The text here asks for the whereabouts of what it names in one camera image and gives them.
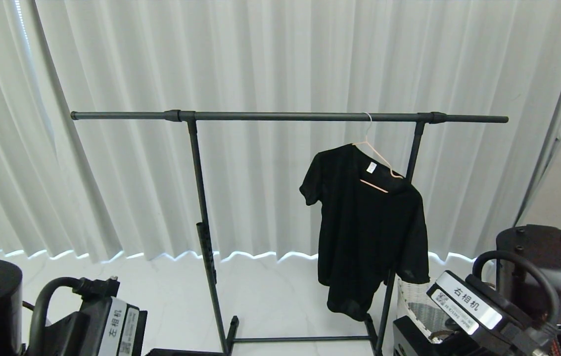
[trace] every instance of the shirt sleeve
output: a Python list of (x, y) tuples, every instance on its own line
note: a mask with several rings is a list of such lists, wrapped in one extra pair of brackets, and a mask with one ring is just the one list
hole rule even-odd
[(423, 202), (419, 201), (406, 240), (403, 241), (397, 274), (404, 282), (423, 284), (430, 282), (428, 270), (428, 235), (423, 215)]
[(300, 192), (305, 196), (307, 205), (314, 205), (316, 201), (321, 199), (322, 195), (322, 164), (321, 154), (315, 155), (312, 164), (309, 166), (303, 185), (300, 186)]

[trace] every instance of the hanger hook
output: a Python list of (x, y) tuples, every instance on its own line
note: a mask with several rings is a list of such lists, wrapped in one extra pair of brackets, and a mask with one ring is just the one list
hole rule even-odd
[(364, 111), (364, 114), (369, 116), (369, 119), (371, 120), (371, 123), (369, 124), (369, 127), (366, 129), (366, 135), (364, 135), (364, 137), (366, 138), (366, 140), (369, 139), (369, 130), (371, 130), (371, 126), (373, 126), (373, 117), (367, 113), (366, 111)]

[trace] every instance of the vertical blind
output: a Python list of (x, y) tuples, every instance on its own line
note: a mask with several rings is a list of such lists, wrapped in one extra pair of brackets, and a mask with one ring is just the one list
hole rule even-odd
[[(414, 185), (430, 250), (474, 256), (515, 222), (561, 94), (561, 2), (23, 2), (29, 48), (16, 7), (0, 7), (12, 41), (0, 56), (22, 53), (24, 73), (0, 76), (0, 102), (20, 104), (0, 105), (13, 142), (0, 139), (4, 250), (102, 260), (199, 248), (186, 126), (74, 124), (68, 110), (507, 115), (429, 126), (421, 142)], [(215, 250), (316, 253), (320, 212), (298, 187), (315, 153), (367, 127), (200, 122)], [(369, 131), (399, 172), (413, 128)]]

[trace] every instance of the vertical rack pole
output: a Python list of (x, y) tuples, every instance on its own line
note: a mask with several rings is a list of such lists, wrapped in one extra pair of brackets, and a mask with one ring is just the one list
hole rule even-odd
[[(412, 183), (412, 175), (415, 172), (415, 165), (417, 164), (417, 155), (419, 153), (419, 145), (421, 144), (421, 135), (425, 128), (426, 121), (417, 121), (415, 125), (415, 136), (412, 140), (412, 148), (410, 148), (410, 158), (408, 159), (408, 169), (406, 169), (406, 180)], [(395, 284), (395, 270), (391, 268), (388, 272), (388, 280), (386, 282), (386, 295), (384, 298), (384, 308), (382, 309), (382, 318), (379, 323), (379, 332), (377, 334), (377, 345), (375, 352), (382, 354), (382, 345), (384, 345), (384, 334), (386, 333), (386, 322), (388, 320), (388, 313), (391, 309), (391, 299), (393, 297), (393, 288)]]
[(188, 121), (188, 133), (190, 134), (190, 146), (192, 147), (192, 163), (195, 169), (195, 181), (197, 182), (197, 195), (199, 196), (199, 209), (201, 210), (201, 222), (197, 224), (199, 243), (201, 243), (201, 255), (206, 268), (206, 279), (210, 298), (215, 312), (217, 331), (221, 342), (221, 350), (224, 355), (230, 355), (232, 348), (228, 347), (226, 341), (226, 331), (224, 321), (221, 318), (219, 309), (219, 297), (217, 296), (217, 271), (215, 271), (215, 258), (213, 257), (212, 246), (210, 244), (210, 228), (208, 224), (208, 207), (206, 205), (206, 192), (203, 187), (203, 175), (201, 173), (201, 155), (199, 154), (199, 140), (197, 139), (197, 122), (195, 119)]

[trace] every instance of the clothes hanger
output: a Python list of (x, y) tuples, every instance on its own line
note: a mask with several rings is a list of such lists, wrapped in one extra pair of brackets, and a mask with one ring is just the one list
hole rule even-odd
[[(358, 146), (358, 145), (360, 145), (360, 144), (367, 144), (367, 145), (373, 150), (373, 152), (375, 152), (375, 154), (376, 154), (379, 158), (381, 158), (381, 159), (386, 163), (386, 166), (388, 167), (389, 171), (391, 172), (391, 176), (392, 176), (393, 178), (400, 178), (400, 179), (403, 179), (403, 176), (398, 176), (398, 175), (396, 175), (396, 174), (393, 172), (393, 166), (391, 166), (391, 164), (390, 164), (384, 157), (382, 157), (382, 155), (380, 155), (380, 153), (377, 151), (377, 149), (375, 149), (375, 148), (373, 147), (373, 145), (371, 145), (371, 143), (369, 142), (369, 130), (371, 130), (371, 126), (373, 126), (373, 117), (372, 117), (369, 113), (367, 113), (367, 112), (365, 112), (365, 114), (369, 116), (369, 119), (371, 120), (371, 123), (369, 124), (369, 128), (366, 129), (366, 135), (364, 135), (364, 141), (362, 141), (362, 142), (356, 142), (356, 143), (353, 144), (353, 146)], [(377, 188), (377, 189), (379, 189), (379, 190), (381, 190), (381, 191), (384, 191), (384, 189), (381, 189), (381, 188), (379, 188), (379, 187), (376, 187), (375, 185), (373, 185), (373, 184), (371, 184), (371, 183), (369, 183), (369, 182), (366, 182), (366, 181), (364, 181), (364, 180), (361, 180), (361, 181), (364, 182), (364, 183), (366, 183), (366, 184), (368, 184), (368, 185), (371, 185), (372, 187), (375, 187), (375, 188)]]

